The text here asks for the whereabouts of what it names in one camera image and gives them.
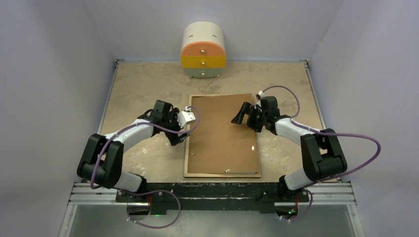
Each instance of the speckled tabletop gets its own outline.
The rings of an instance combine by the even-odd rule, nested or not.
[[[114,132],[132,123],[153,108],[158,99],[182,109],[188,105],[190,94],[251,93],[254,96],[276,84],[287,86],[297,94],[301,111],[295,120],[321,128],[303,63],[227,63],[217,79],[190,79],[180,63],[122,62],[100,133]],[[286,90],[274,88],[265,95],[278,99],[281,114],[295,114],[295,99]],[[257,134],[257,144],[261,178],[184,178],[185,143],[172,147],[163,133],[128,150],[124,154],[123,170],[144,175],[148,182],[277,182],[282,175],[302,167],[300,147],[290,140],[263,130]]]

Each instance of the brown cork board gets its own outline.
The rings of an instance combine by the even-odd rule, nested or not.
[[[184,177],[261,177],[256,133],[230,122],[245,101],[251,94],[190,96],[201,121],[186,141]]]

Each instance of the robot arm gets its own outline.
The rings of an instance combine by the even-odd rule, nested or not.
[[[161,128],[180,131],[186,124],[195,120],[190,109],[179,111],[178,108],[172,108],[172,104],[158,100],[153,109],[139,116],[126,128],[104,136],[91,135],[77,168],[77,175],[91,180],[100,151],[109,139],[116,136],[106,148],[106,159],[100,161],[94,182],[108,189],[140,192],[145,188],[147,180],[142,176],[122,171],[123,154],[142,140],[164,131]],[[172,146],[182,143],[189,136],[189,133],[164,133]]]
[[[255,105],[244,102],[239,113],[231,122],[242,124],[245,114],[249,115],[246,125],[254,131],[261,132],[265,127],[273,134],[288,138],[301,146],[303,168],[279,179],[278,191],[280,193],[286,194],[320,179],[346,171],[346,159],[337,137],[324,136],[321,133],[296,126],[292,122],[301,123],[292,121],[288,115],[281,115],[274,96],[259,97],[259,101]],[[312,130],[334,133],[332,129]]]

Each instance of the purple cable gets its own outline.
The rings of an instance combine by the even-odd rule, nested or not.
[[[355,169],[350,170],[348,172],[345,172],[345,173],[342,173],[342,174],[339,174],[339,175],[335,175],[335,176],[332,176],[332,177],[329,177],[329,178],[321,179],[321,180],[319,180],[319,182],[324,182],[324,181],[327,181],[327,180],[331,180],[331,179],[343,177],[343,176],[348,175],[348,174],[352,174],[353,172],[356,172],[356,171],[364,168],[365,166],[367,166],[369,163],[373,162],[373,160],[375,160],[378,157],[378,155],[380,154],[380,152],[381,152],[381,144],[379,143],[379,141],[377,139],[375,139],[373,137],[366,136],[366,135],[361,135],[361,134],[354,134],[354,133],[329,133],[329,132],[320,132],[320,131],[317,131],[315,129],[311,129],[311,128],[307,127],[307,126],[304,126],[304,125],[301,125],[301,124],[296,123],[293,120],[293,118],[297,117],[298,114],[300,113],[300,101],[298,100],[297,95],[293,91],[291,91],[288,87],[285,87],[285,86],[282,86],[282,85],[273,85],[273,86],[270,86],[270,87],[264,89],[262,92],[265,92],[265,91],[267,91],[267,90],[269,90],[271,88],[275,88],[275,87],[283,88],[283,89],[289,91],[294,96],[294,98],[295,98],[295,100],[297,102],[297,113],[295,115],[291,116],[290,119],[291,119],[291,123],[294,124],[295,126],[297,126],[299,128],[302,128],[302,129],[306,129],[308,131],[311,131],[311,132],[314,132],[314,133],[317,133],[317,134],[324,135],[324,136],[357,137],[357,138],[363,138],[363,139],[367,139],[367,140],[373,141],[373,142],[375,142],[377,144],[377,151],[376,151],[376,153],[370,159],[368,159],[366,162],[362,163],[360,166],[358,166]],[[312,186],[314,184],[316,184],[316,183],[311,183],[311,184],[308,184],[308,185],[306,185],[304,187],[307,188],[307,187],[310,187],[310,186]],[[311,196],[310,203],[308,204],[307,209],[301,215],[299,215],[296,218],[292,219],[292,221],[298,220],[299,218],[303,217],[307,213],[307,211],[310,209],[311,204],[313,203],[313,194],[309,190],[307,190],[307,192]]]
[[[196,112],[197,112],[197,114],[198,114],[198,119],[197,119],[197,121],[196,121],[196,123],[195,123],[194,127],[192,127],[192,128],[191,128],[191,129],[189,129],[189,130],[186,130],[186,131],[173,131],[173,130],[170,130],[170,129],[167,129],[167,128],[164,128],[164,127],[158,126],[158,125],[153,124],[153,123],[150,123],[150,122],[139,122],[139,123],[134,123],[134,124],[131,124],[131,125],[127,126],[127,127],[124,127],[123,129],[121,129],[121,130],[119,130],[117,133],[115,133],[115,134],[114,134],[111,138],[109,138],[109,140],[105,143],[105,145],[103,145],[102,150],[100,151],[99,155],[97,156],[96,164],[95,164],[95,166],[94,166],[93,173],[92,173],[92,177],[91,177],[91,179],[90,179],[90,187],[91,187],[92,189],[98,189],[98,188],[100,188],[100,187],[101,187],[100,185],[98,185],[98,186],[94,186],[94,178],[96,177],[97,169],[98,169],[99,164],[100,164],[100,159],[102,158],[103,154],[105,154],[106,148],[109,146],[109,144],[112,142],[112,140],[114,140],[114,139],[115,139],[115,138],[116,138],[116,137],[117,137],[120,133],[125,132],[125,131],[127,131],[128,129],[131,129],[131,128],[133,128],[133,127],[137,127],[137,126],[139,126],[139,125],[144,125],[144,124],[145,124],[145,125],[150,125],[150,126],[156,127],[156,128],[158,128],[158,129],[161,129],[161,130],[166,131],[166,132],[175,133],[175,134],[183,134],[183,133],[188,133],[188,132],[191,132],[191,131],[193,131],[193,130],[194,130],[194,129],[198,126],[199,122],[201,121],[201,114],[199,113],[198,108],[196,108],[195,106],[190,105],[190,106],[188,106],[187,108],[192,108],[192,109],[195,109],[195,110],[196,110]],[[133,195],[133,196],[143,196],[143,195],[148,195],[148,194],[153,194],[153,193],[158,193],[158,192],[168,193],[168,194],[172,195],[172,196],[176,199],[176,201],[177,201],[177,205],[178,205],[178,208],[179,208],[179,209],[178,209],[177,216],[176,216],[176,217],[175,217],[175,219],[174,219],[172,222],[170,222],[169,224],[164,225],[164,226],[149,226],[149,225],[142,224],[142,223],[139,223],[139,222],[137,222],[137,221],[134,221],[132,218],[129,218],[132,222],[134,222],[134,223],[136,223],[136,224],[139,224],[139,225],[142,225],[142,226],[144,226],[144,227],[151,228],[151,229],[162,229],[162,228],[166,228],[166,227],[168,227],[168,226],[171,226],[173,223],[175,223],[175,222],[177,221],[177,219],[179,219],[179,216],[180,216],[180,211],[181,211],[181,209],[180,209],[180,201],[179,201],[179,199],[178,199],[178,198],[177,198],[177,197],[176,197],[173,193],[171,193],[171,192],[169,192],[169,191],[166,191],[166,190],[156,190],[156,191],[151,191],[151,192],[147,192],[147,193],[143,193],[143,194],[135,194],[135,193],[132,193],[132,192],[130,192],[130,191],[128,191],[128,190],[124,190],[124,192],[126,192],[126,193],[128,193],[128,194],[130,194],[130,195]]]
[[[295,100],[297,101],[297,113],[295,115],[291,116],[291,117],[292,118],[297,117],[298,114],[300,113],[300,101],[298,100],[297,95],[291,89],[289,89],[288,87],[283,86],[283,85],[273,85],[273,86],[270,86],[270,87],[264,89],[262,92],[265,92],[265,91],[267,91],[269,89],[272,89],[272,88],[275,88],[275,87],[283,88],[283,89],[289,91],[294,96]]]
[[[179,217],[180,217],[180,201],[179,201],[179,199],[178,199],[178,198],[177,198],[177,197],[176,197],[173,193],[171,193],[171,192],[169,192],[169,191],[167,191],[167,190],[154,190],[154,191],[150,191],[150,192],[146,192],[146,193],[142,193],[142,194],[132,193],[132,192],[127,191],[127,190],[124,190],[124,192],[126,192],[127,194],[132,195],[132,196],[145,196],[145,195],[149,195],[149,194],[154,194],[154,193],[159,193],[159,192],[162,192],[162,193],[167,193],[167,194],[170,194],[170,195],[172,195],[172,196],[174,197],[174,199],[176,199],[176,202],[177,202],[177,208],[178,208],[177,215],[176,215],[176,217],[173,219],[173,221],[172,221],[172,222],[170,222],[169,224],[164,225],[164,226],[149,226],[149,225],[143,224],[143,223],[141,223],[141,222],[138,222],[138,221],[136,221],[136,220],[132,219],[132,218],[129,216],[129,207],[127,207],[127,208],[126,208],[126,215],[128,216],[128,219],[129,219],[131,222],[133,222],[133,223],[135,223],[135,224],[137,224],[137,225],[141,225],[141,226],[144,226],[144,227],[147,227],[147,228],[151,228],[151,229],[163,229],[163,228],[166,228],[166,227],[169,227],[169,226],[173,225],[173,224],[177,221],[177,219],[179,219]]]

